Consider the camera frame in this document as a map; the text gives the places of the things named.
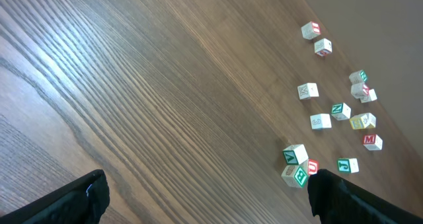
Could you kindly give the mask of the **letter Z block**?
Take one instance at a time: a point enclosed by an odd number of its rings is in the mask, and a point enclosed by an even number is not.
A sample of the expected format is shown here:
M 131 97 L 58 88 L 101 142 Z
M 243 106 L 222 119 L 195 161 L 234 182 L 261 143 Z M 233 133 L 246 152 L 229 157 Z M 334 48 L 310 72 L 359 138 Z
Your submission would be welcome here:
M 305 83 L 297 87 L 300 100 L 307 100 L 319 97 L 319 91 L 316 83 Z

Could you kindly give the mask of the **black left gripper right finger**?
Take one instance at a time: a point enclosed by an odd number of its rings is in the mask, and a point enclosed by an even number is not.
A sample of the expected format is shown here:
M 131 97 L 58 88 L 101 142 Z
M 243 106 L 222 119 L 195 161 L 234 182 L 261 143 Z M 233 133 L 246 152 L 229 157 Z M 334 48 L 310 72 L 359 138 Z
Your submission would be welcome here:
M 325 224 L 417 223 L 422 218 L 356 186 L 327 169 L 309 177 L 311 212 Z

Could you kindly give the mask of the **green letter V block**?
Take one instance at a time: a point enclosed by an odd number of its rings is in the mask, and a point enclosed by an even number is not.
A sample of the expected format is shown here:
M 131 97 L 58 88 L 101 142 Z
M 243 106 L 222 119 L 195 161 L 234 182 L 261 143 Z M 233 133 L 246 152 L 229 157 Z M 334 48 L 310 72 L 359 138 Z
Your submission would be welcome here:
M 290 145 L 282 153 L 288 165 L 301 165 L 309 158 L 304 144 Z

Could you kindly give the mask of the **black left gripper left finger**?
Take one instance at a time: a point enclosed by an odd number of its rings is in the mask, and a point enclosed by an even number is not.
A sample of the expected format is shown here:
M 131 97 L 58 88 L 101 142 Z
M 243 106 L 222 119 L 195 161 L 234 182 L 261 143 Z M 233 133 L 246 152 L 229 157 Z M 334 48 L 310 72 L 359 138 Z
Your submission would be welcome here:
M 99 223 L 110 204 L 103 170 L 96 169 L 1 217 L 2 223 Z

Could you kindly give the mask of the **red letter U block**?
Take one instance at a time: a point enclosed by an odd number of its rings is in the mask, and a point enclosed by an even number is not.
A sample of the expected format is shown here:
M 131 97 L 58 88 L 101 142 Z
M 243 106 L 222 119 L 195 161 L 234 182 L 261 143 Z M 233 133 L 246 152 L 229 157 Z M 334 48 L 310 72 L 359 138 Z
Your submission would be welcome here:
M 313 159 L 307 159 L 301 164 L 301 167 L 305 170 L 308 176 L 317 174 L 319 170 L 319 162 Z

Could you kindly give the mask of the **green letter B pineapple block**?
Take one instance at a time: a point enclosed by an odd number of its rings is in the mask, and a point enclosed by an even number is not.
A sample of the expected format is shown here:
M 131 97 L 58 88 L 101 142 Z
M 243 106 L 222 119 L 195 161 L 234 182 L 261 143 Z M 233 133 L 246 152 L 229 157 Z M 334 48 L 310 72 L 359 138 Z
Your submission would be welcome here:
M 287 165 L 281 174 L 289 187 L 303 188 L 308 181 L 307 172 L 299 165 Z

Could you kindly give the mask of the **letter A soccer block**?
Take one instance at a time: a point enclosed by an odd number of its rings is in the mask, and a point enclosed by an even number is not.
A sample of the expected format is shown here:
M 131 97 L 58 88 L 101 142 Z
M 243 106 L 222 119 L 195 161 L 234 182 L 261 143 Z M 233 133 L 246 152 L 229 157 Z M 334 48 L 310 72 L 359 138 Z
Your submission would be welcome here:
M 337 160 L 337 167 L 339 172 L 357 173 L 359 172 L 357 158 L 341 158 Z

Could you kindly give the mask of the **blue letter P yarn block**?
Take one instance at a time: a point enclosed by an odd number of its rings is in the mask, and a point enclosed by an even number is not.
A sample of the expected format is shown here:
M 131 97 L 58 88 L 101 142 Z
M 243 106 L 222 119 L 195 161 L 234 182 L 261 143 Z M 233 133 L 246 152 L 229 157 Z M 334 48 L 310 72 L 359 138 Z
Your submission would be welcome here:
M 330 114 L 315 114 L 310 116 L 311 129 L 322 130 L 332 127 Z

